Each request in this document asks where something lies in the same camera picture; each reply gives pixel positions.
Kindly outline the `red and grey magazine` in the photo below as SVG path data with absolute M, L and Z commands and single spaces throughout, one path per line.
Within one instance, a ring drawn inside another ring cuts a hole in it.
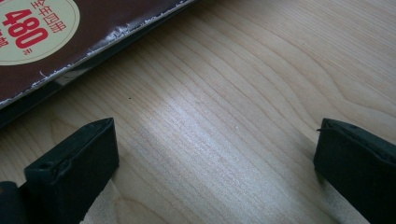
M 0 109 L 196 0 L 0 0 Z

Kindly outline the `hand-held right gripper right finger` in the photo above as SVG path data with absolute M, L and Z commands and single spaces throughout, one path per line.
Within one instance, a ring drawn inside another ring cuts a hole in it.
M 315 169 L 371 224 L 396 224 L 396 146 L 362 128 L 324 119 Z

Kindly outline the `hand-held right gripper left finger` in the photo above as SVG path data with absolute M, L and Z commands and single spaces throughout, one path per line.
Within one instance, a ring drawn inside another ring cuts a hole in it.
M 78 224 L 119 167 L 114 119 L 91 122 L 24 169 L 49 224 Z

